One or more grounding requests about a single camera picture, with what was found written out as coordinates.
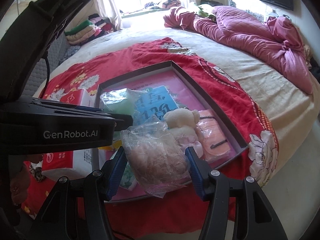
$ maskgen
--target tissue box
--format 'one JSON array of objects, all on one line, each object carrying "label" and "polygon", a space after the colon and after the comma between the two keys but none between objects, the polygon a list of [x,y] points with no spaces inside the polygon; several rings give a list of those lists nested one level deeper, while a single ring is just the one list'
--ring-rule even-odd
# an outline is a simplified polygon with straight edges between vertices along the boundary
[{"label": "tissue box", "polygon": [[44,155],[42,174],[57,181],[62,176],[80,179],[92,172],[92,149],[47,153]]},{"label": "tissue box", "polygon": [[85,89],[79,89],[76,91],[69,92],[60,99],[60,102],[73,104],[77,106],[94,107],[94,99],[89,95],[89,93]]}]

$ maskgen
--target clear plastic wrap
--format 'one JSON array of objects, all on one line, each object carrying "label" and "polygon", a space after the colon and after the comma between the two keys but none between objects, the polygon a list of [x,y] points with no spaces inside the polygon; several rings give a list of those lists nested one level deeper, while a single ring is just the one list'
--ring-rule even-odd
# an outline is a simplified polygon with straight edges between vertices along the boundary
[{"label": "clear plastic wrap", "polygon": [[136,114],[135,101],[145,93],[147,92],[129,88],[105,92],[100,96],[100,107],[108,113],[128,114],[133,117]]},{"label": "clear plastic wrap", "polygon": [[211,110],[199,111],[196,134],[203,147],[203,159],[211,163],[229,156],[230,145]]},{"label": "clear plastic wrap", "polygon": [[199,158],[203,156],[203,148],[194,136],[174,137],[181,151],[184,153],[188,147],[193,147]]},{"label": "clear plastic wrap", "polygon": [[185,155],[168,131],[167,124],[152,115],[143,125],[121,131],[122,144],[133,174],[152,196],[184,187],[189,178]]}]

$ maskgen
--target black cable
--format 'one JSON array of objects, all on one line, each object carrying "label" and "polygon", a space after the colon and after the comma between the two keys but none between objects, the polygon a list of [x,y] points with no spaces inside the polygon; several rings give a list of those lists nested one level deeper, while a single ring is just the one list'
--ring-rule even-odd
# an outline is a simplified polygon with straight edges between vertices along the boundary
[{"label": "black cable", "polygon": [[42,90],[42,93],[40,95],[39,98],[43,98],[45,91],[47,90],[48,84],[49,84],[49,80],[50,80],[50,64],[49,64],[49,60],[48,60],[48,56],[46,55],[46,57],[44,57],[45,60],[45,64],[47,65],[47,81],[45,82],[45,86],[44,89]]},{"label": "black cable", "polygon": [[20,15],[19,13],[19,1],[17,0],[17,11],[18,11],[18,16]]},{"label": "black cable", "polygon": [[112,232],[113,232],[114,234],[117,234],[117,235],[120,235],[120,236],[124,236],[125,238],[128,238],[128,239],[130,239],[130,240],[135,240],[134,238],[132,238],[132,237],[130,237],[130,236],[127,236],[127,235],[124,234],[124,233],[121,233],[121,232],[118,232],[118,231],[114,231],[114,230],[112,230]]}]

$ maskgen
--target blue gripper pad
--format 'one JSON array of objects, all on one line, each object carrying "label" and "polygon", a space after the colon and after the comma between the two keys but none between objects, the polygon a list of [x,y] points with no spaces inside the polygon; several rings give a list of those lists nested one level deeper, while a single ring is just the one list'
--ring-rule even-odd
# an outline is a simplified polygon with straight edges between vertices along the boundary
[{"label": "blue gripper pad", "polygon": [[111,161],[113,164],[113,169],[109,175],[107,190],[107,197],[109,199],[117,194],[124,169],[126,168],[128,163],[123,147],[120,147],[118,149],[115,157]]},{"label": "blue gripper pad", "polygon": [[196,194],[202,201],[207,201],[208,194],[211,192],[208,192],[206,188],[209,187],[209,172],[212,169],[206,161],[198,158],[193,147],[188,147],[185,150],[185,155],[190,162],[189,173]]}]

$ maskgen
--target pink quilt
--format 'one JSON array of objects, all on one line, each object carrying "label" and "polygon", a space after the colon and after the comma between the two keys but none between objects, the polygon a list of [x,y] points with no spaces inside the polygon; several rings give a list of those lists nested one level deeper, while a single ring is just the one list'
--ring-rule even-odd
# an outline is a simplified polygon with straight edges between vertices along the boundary
[{"label": "pink quilt", "polygon": [[171,8],[164,16],[164,26],[192,30],[218,43],[248,52],[305,93],[312,94],[304,43],[289,19],[272,18],[262,24],[245,11],[229,6],[216,6],[212,12],[217,23],[184,7]]}]

